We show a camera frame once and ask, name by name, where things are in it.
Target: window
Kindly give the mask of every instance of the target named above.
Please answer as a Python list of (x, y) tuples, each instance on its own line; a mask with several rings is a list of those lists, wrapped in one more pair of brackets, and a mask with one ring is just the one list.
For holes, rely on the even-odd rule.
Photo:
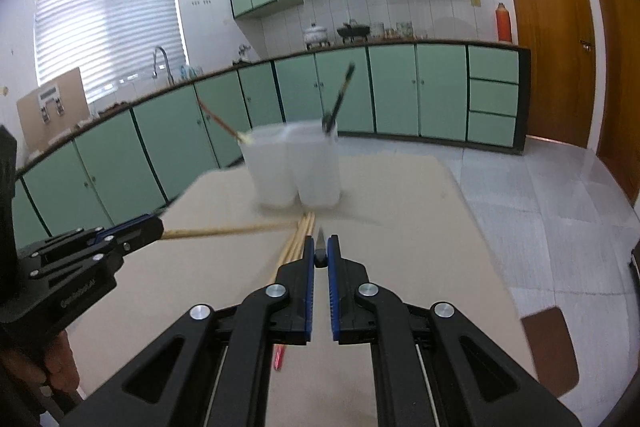
[(79, 67), (88, 103), (150, 78), (156, 46), (187, 62), (177, 0), (37, 0), (34, 44), (38, 85)]

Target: chopstick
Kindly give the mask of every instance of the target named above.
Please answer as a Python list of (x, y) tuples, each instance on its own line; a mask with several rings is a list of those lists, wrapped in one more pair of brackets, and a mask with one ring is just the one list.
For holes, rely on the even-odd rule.
[(215, 235), (238, 235), (243, 233), (267, 232), (268, 230), (296, 227), (299, 221), (275, 221), (274, 223), (254, 223), (244, 227), (219, 227), (215, 229), (164, 230), (160, 239), (186, 239), (189, 237), (210, 237)]

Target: beige tabletop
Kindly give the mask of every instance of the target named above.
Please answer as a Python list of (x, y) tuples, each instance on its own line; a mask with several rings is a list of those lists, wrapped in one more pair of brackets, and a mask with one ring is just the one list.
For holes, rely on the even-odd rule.
[[(342, 196), (316, 212), (347, 259), (405, 302), (446, 300), (535, 375), (511, 295), (450, 172), (430, 156), (340, 160)], [(258, 206), (245, 167), (208, 172), (162, 216), (166, 229), (239, 226), (286, 217)], [(118, 286), (71, 328), (91, 393), (192, 305), (238, 304), (268, 283), (289, 230), (158, 241), (126, 258)], [(316, 270), (312, 341), (287, 347), (271, 377), (268, 426), (377, 425), (369, 346), (331, 340), (326, 271)]]

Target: pot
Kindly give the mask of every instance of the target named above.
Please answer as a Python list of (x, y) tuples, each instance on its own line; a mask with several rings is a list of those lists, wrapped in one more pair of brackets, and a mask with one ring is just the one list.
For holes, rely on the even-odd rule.
[(302, 32), (305, 44), (319, 44), (320, 42), (327, 42), (329, 39), (326, 36), (326, 28), (324, 26), (316, 26), (312, 24), (311, 28), (307, 28)]

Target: white plastic cup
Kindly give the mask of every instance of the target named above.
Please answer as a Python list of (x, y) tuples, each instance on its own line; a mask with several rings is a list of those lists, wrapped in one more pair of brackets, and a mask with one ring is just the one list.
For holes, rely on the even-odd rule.
[(322, 131), (322, 122), (288, 124), (287, 159), (300, 201), (310, 208), (331, 208), (340, 200), (338, 132)]
[(298, 195), (287, 164), (287, 133), (283, 123), (258, 126), (248, 133), (252, 142), (240, 144), (258, 201), (274, 208), (291, 206)]

